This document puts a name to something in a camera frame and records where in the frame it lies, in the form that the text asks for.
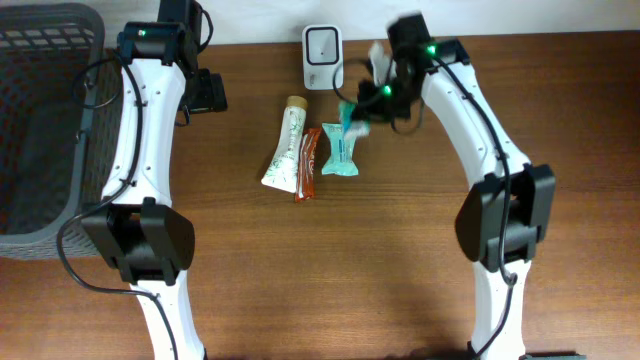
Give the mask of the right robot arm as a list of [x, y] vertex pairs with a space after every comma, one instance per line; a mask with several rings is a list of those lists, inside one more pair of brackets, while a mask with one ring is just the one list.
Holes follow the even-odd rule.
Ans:
[[483, 95], [470, 56], [457, 38], [437, 40], [422, 14], [387, 28], [389, 53], [374, 45], [349, 116], [395, 124], [413, 103], [440, 121], [462, 164], [469, 193], [455, 233], [475, 281], [472, 359], [524, 359], [524, 287], [545, 238], [556, 178], [534, 165], [501, 126]]

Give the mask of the white floral cosmetic tube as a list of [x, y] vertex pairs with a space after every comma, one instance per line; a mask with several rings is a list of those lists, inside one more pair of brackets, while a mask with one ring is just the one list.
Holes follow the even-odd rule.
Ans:
[[268, 187], [294, 193], [297, 189], [299, 151], [306, 121], [308, 102], [289, 96], [283, 113], [280, 137], [274, 156], [261, 179]]

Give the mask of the small teal tissue pack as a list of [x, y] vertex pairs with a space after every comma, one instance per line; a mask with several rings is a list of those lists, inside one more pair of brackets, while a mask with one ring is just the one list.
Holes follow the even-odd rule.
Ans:
[[369, 136], [371, 131], [370, 123], [367, 120], [358, 120], [354, 117], [355, 105], [341, 101], [338, 109], [339, 121], [345, 140], [356, 140]]

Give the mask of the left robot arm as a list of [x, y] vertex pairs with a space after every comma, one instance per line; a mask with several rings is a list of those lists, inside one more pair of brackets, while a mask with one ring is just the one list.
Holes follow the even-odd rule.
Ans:
[[193, 224], [172, 207], [170, 162], [178, 113], [223, 112], [222, 78], [198, 64], [214, 29], [196, 1], [163, 1], [154, 22], [129, 22], [117, 37], [122, 111], [101, 200], [75, 216], [122, 294], [138, 299], [157, 359], [204, 359], [192, 316], [188, 269]]

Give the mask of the orange snack bar wrapper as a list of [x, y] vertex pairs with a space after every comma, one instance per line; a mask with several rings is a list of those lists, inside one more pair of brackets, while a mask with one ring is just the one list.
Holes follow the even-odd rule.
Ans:
[[321, 128], [310, 128], [303, 134], [299, 151], [297, 185], [294, 193], [294, 201], [296, 203], [315, 196], [315, 152], [321, 134]]

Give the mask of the green wet wipes pack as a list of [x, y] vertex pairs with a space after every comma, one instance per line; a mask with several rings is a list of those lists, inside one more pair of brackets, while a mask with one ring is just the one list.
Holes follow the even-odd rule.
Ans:
[[329, 139], [330, 156], [321, 173], [345, 177], [357, 176], [359, 170], [352, 159], [355, 140], [345, 138], [341, 124], [323, 123], [322, 129]]

